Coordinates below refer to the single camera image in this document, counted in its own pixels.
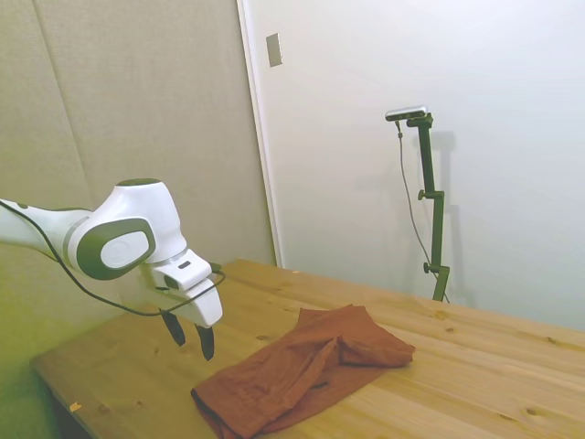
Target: wooden table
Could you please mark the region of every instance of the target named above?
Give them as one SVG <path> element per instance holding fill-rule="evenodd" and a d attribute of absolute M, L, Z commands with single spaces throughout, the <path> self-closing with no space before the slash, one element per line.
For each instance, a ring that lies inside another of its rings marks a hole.
<path fill-rule="evenodd" d="M 34 362 L 55 397 L 99 438 L 212 438 L 189 394 L 290 330 L 300 307 L 365 305 L 417 347 L 393 369 L 280 438 L 585 438 L 585 334 L 458 305 L 237 261 L 219 287 L 224 317 L 206 362 L 185 323 L 124 315 Z"/>

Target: cable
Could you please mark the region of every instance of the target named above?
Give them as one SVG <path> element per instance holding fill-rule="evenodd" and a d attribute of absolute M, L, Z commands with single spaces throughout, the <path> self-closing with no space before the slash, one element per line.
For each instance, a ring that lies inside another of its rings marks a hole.
<path fill-rule="evenodd" d="M 424 257 L 427 259 L 427 264 L 431 265 L 431 259 L 429 258 L 429 254 L 427 253 L 427 249 L 425 248 L 424 244 L 422 243 L 422 239 L 420 238 L 420 235 L 419 235 L 419 228 L 417 228 L 417 224 L 416 224 L 416 222 L 414 222 L 414 214 L 412 213 L 412 202 L 410 201 L 409 184 L 406 181 L 406 174 L 404 172 L 404 157 L 403 157 L 404 156 L 404 154 L 403 154 L 404 148 L 402 146 L 402 137 L 404 136 L 404 134 L 402 133 L 402 130 L 400 129 L 400 122 L 399 121 L 396 121 L 396 127 L 399 129 L 400 171 L 402 172 L 402 181 L 404 182 L 404 188 L 406 189 L 406 200 L 409 202 L 410 222 L 412 222 L 412 227 L 414 228 L 414 232 L 417 235 L 417 240 L 419 240 L 420 247 L 422 248 L 422 251 L 424 252 Z M 435 280 L 439 279 L 439 276 L 437 276 L 437 273 L 432 273 L 432 275 L 435 276 Z M 447 293 L 445 293 L 445 300 L 447 301 L 448 304 L 451 303 L 451 301 L 449 300 L 449 297 L 447 296 Z"/>
<path fill-rule="evenodd" d="M 79 289 L 87 294 L 89 297 L 92 297 L 96 300 L 99 300 L 100 302 L 103 302 L 104 304 L 107 305 L 111 305 L 111 306 L 115 306 L 116 308 L 120 308 L 123 309 L 124 311 L 127 311 L 129 313 L 132 314 L 136 314 L 137 316 L 144 316 L 144 317 L 155 317 L 155 316 L 162 316 L 164 313 L 170 313 L 175 311 L 176 309 L 180 308 L 181 306 L 185 306 L 190 304 L 191 302 L 193 302 L 195 299 L 197 299 L 198 297 L 200 297 L 201 295 L 207 293 L 209 290 L 212 290 L 213 288 L 216 288 L 218 285 L 220 285 L 223 281 L 226 280 L 226 275 L 221 271 L 221 270 L 216 270 L 215 274 L 218 274 L 221 276 L 221 279 L 219 279 L 218 282 L 215 282 L 213 285 L 211 285 L 209 288 L 206 288 L 205 290 L 203 290 L 201 293 L 199 293 L 198 295 L 196 295 L 195 297 L 191 297 L 190 299 L 185 300 L 184 302 L 181 302 L 178 305 L 175 306 L 171 306 L 168 309 L 164 309 L 159 311 L 158 313 L 144 313 L 142 311 L 138 311 L 137 309 L 133 309 L 130 308 L 128 306 L 124 306 L 121 304 L 117 304 L 111 300 L 105 299 L 97 294 L 92 293 L 90 290 L 88 290 L 85 286 L 83 286 L 83 284 L 77 279 L 77 277 L 75 277 L 75 275 L 71 272 L 71 270 L 68 268 L 68 266 L 63 262 L 63 260 L 61 259 L 61 257 L 59 256 L 59 254 L 57 253 L 57 251 L 55 250 L 55 247 L 53 247 L 53 244 L 51 243 L 50 239 L 48 238 L 47 234 L 45 233 L 45 231 L 32 219 L 29 218 L 27 215 L 25 215 L 24 213 L 14 209 L 11 206 L 8 206 L 4 201 L 0 200 L 0 206 L 2 206 L 3 208 L 10 210 L 12 213 L 15 213 L 16 215 L 18 215 L 21 218 L 24 218 L 26 221 L 28 221 L 35 229 L 37 229 L 37 231 L 41 234 L 41 236 L 43 237 L 43 239 L 45 240 L 45 242 L 47 243 L 47 246 L 50 248 L 51 253 L 53 253 L 53 256 L 55 257 L 55 260 L 58 262 L 58 264 L 61 266 L 61 268 L 65 271 L 65 273 L 69 276 L 69 278 L 73 281 L 73 283 L 75 285 L 77 285 L 79 287 Z"/>

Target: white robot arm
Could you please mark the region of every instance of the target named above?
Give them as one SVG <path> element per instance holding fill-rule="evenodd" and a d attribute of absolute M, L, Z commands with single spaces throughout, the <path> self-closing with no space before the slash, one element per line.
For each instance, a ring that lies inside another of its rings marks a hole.
<path fill-rule="evenodd" d="M 52 250 L 33 222 L 47 235 Z M 161 308 L 155 314 L 163 316 L 175 341 L 185 342 L 177 315 L 196 324 L 206 358 L 213 356 L 211 326 L 222 309 L 208 279 L 211 265 L 188 249 L 164 183 L 151 178 L 123 181 L 93 212 L 38 209 L 0 199 L 0 242 L 38 250 L 102 281 L 139 267 L 149 286 L 146 299 Z M 163 311 L 169 308 L 173 314 Z"/>

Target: rust-colored fabric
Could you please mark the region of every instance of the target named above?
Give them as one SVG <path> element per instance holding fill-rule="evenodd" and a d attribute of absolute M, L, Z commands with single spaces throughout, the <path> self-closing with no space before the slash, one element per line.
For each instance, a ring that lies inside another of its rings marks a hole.
<path fill-rule="evenodd" d="M 191 394 L 222 439 L 281 430 L 341 401 L 414 347 L 376 325 L 363 306 L 301 309 L 296 327 Z"/>

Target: brown cloth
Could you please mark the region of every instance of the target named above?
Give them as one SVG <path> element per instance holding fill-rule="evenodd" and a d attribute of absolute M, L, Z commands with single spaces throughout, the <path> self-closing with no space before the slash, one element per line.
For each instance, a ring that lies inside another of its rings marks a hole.
<path fill-rule="evenodd" d="M 218 437 L 250 438 L 307 419 L 412 361 L 414 347 L 363 306 L 301 309 L 296 327 L 191 394 Z"/>

